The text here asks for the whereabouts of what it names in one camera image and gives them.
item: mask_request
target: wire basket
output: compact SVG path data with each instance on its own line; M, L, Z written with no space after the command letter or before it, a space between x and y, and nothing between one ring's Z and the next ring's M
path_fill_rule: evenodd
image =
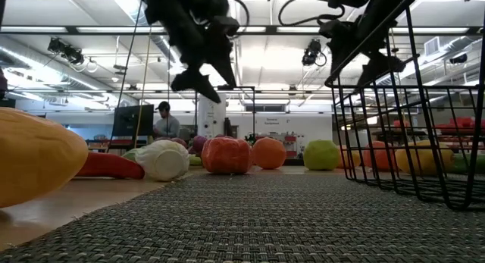
M340 77L326 83L346 178L455 210L485 210L485 155L479 154L485 150L485 45L477 85L425 86L409 13L412 57L405 63L414 64L415 85L400 85L392 71L387 85L379 77L364 86L343 85ZM389 37L386 50L391 57ZM441 112L450 114L449 122Z

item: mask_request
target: gray carpet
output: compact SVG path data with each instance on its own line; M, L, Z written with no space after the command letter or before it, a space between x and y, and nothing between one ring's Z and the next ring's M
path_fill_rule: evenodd
M202 175L94 211L0 262L484 262L485 214L344 176Z

